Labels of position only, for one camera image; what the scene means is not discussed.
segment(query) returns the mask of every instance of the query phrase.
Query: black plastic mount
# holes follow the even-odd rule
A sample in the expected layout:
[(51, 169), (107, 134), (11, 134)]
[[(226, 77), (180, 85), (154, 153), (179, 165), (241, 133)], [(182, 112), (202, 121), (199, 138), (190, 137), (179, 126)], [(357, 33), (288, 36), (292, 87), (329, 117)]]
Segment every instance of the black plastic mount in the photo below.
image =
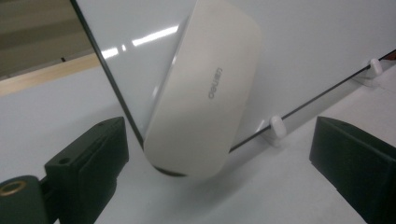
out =
[(396, 223), (396, 147), (318, 117), (310, 160), (366, 222)]
[(128, 160), (124, 119), (102, 121), (48, 161), (40, 182), (25, 175), (0, 184), (1, 223), (94, 223)]

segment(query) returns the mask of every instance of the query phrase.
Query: white whiteboard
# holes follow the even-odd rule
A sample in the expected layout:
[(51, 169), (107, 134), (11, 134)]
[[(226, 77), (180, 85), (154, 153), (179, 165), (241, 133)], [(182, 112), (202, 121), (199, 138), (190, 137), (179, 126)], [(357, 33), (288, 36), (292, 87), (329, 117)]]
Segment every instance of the white whiteboard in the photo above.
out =
[[(77, 0), (144, 138), (195, 0)], [(234, 144), (396, 49), (394, 0), (230, 0), (262, 28), (258, 74)], [(162, 38), (135, 46), (150, 35)]]

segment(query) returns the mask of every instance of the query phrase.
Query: black metal frame edge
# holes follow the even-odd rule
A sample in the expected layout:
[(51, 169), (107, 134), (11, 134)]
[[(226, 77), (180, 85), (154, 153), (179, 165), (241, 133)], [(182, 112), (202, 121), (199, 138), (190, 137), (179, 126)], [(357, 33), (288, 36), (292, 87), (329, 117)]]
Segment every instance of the black metal frame edge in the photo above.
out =
[(72, 4), (74, 10), (76, 11), (76, 14), (78, 16), (79, 21), (81, 22), (82, 27), (85, 30), (85, 33), (87, 34), (88, 38), (90, 39), (91, 45), (95, 51), (96, 56), (99, 59), (100, 64), (102, 65), (103, 69), (105, 70), (106, 76), (108, 81), (111, 84), (111, 87), (113, 88), (114, 92), (116, 93), (116, 96), (120, 102), (120, 105), (122, 107), (122, 110), (125, 113), (126, 118), (128, 119), (129, 123), (132, 126), (132, 129), (134, 130), (134, 134), (136, 135), (137, 141), (139, 142), (140, 146), (143, 149), (143, 137), (139, 130), (137, 129), (137, 126), (134, 122), (134, 119), (132, 118), (132, 115), (128, 109), (128, 105), (125, 103), (122, 94), (120, 92), (119, 87), (117, 86), (116, 80), (114, 80), (113, 75), (110, 72), (110, 69), (107, 66), (106, 60), (103, 58), (102, 54), (100, 54), (100, 49), (98, 44), (96, 43), (96, 40), (93, 37), (93, 34), (91, 32), (90, 27), (88, 26), (88, 23), (85, 21), (84, 16), (82, 15), (81, 10), (79, 9), (77, 0), (70, 0), (70, 3)]
[[(125, 101), (122, 98), (122, 95), (120, 93), (119, 87), (117, 86), (116, 81), (114, 80), (114, 77), (112, 76), (110, 69), (108, 68), (105, 59), (103, 58), (103, 56), (98, 53), (100, 52), (99, 46), (97, 45), (92, 32), (90, 30), (90, 27), (88, 26), (88, 23), (85, 21), (84, 16), (81, 13), (81, 10), (78, 7), (78, 3), (76, 2), (77, 0), (70, 0), (70, 2), (72, 3), (73, 8), (75, 9), (78, 19), (80, 20), (82, 27), (84, 28), (85, 32), (87, 33), (88, 38), (90, 39), (90, 42), (95, 50), (95, 53), (97, 55), (97, 57), (99, 58), (99, 61), (101, 63), (101, 65), (103, 66), (106, 76), (108, 78), (108, 80), (110, 81), (111, 87), (113, 88), (114, 92), (117, 95), (117, 98), (120, 101), (121, 107), (129, 121), (129, 123), (132, 126), (132, 129), (134, 130), (134, 134), (136, 135), (136, 138), (140, 144), (140, 146), (143, 149), (143, 137), (141, 135), (141, 133), (139, 132), (139, 130), (137, 129), (136, 124), (134, 123), (134, 119), (132, 118), (132, 115), (128, 109), (127, 104), (125, 104)], [(393, 51), (391, 51), (390, 53), (384, 55), (383, 57), (381, 57), (379, 60), (383, 60), (384, 58), (386, 58), (388, 55), (390, 55), (391, 53), (395, 52), (396, 49), (394, 49)], [(327, 89), (326, 91), (322, 92), (321, 94), (317, 95), (316, 97), (312, 98), (311, 100), (307, 101), (306, 103), (298, 106), (297, 108), (293, 109), (291, 112), (289, 112), (288, 114), (286, 114), (285, 116), (282, 117), (282, 119), (286, 119), (288, 117), (290, 117), (292, 114), (296, 113), (297, 111), (303, 109), (304, 107), (306, 107), (307, 105), (310, 105), (311, 103), (313, 103), (314, 101), (316, 101), (318, 98), (322, 97), (323, 95), (325, 95), (326, 93), (328, 93), (329, 91), (334, 90), (335, 88), (339, 87), (340, 85), (342, 85), (343, 83), (347, 82), (348, 80), (350, 80), (351, 78), (353, 78), (354, 76), (356, 76), (357, 74), (363, 72), (364, 70), (367, 70), (370, 68), (370, 65), (367, 65), (365, 67), (363, 67), (361, 70), (359, 70), (358, 72), (354, 73), (353, 75), (343, 79), (341, 82), (335, 84), (334, 86), (330, 87), (329, 89)], [(266, 126), (265, 128), (259, 130), (258, 132), (254, 133), (253, 135), (251, 135), (250, 137), (248, 137), (247, 139), (243, 140), (242, 142), (236, 144), (235, 146), (231, 147), (230, 152), (233, 152), (234, 150), (236, 150), (237, 148), (241, 147), (242, 145), (244, 145), (245, 143), (247, 143), (248, 141), (250, 141), (251, 139), (257, 137), (258, 135), (260, 135), (261, 133), (267, 131), (270, 129), (270, 126)]]

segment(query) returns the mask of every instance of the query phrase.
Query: white plastic clip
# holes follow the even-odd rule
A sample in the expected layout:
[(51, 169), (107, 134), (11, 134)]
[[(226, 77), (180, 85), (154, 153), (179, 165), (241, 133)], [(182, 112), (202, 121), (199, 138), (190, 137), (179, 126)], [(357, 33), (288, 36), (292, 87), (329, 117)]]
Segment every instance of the white plastic clip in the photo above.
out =
[(270, 119), (271, 129), (262, 133), (262, 137), (273, 147), (280, 146), (280, 140), (286, 136), (285, 123), (280, 116), (273, 116)]
[(374, 78), (378, 77), (383, 73), (381, 63), (378, 59), (370, 60), (370, 68), (366, 72), (362, 72), (357, 76), (353, 77), (355, 81), (363, 84), (364, 86), (374, 87), (376, 83)]

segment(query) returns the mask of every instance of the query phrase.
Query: white table surface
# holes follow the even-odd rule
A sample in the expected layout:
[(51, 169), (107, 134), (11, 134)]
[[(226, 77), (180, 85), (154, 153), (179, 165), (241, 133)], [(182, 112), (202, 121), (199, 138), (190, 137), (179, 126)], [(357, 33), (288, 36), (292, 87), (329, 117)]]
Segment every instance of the white table surface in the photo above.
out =
[[(396, 76), (360, 87), (321, 116), (342, 119), (396, 146)], [(0, 98), (0, 181), (44, 177), (46, 161), (95, 123), (123, 116), (102, 68)], [(364, 223), (308, 159), (315, 120), (281, 148), (257, 137), (230, 155), (213, 178), (154, 170), (127, 124), (130, 161), (96, 223)]]

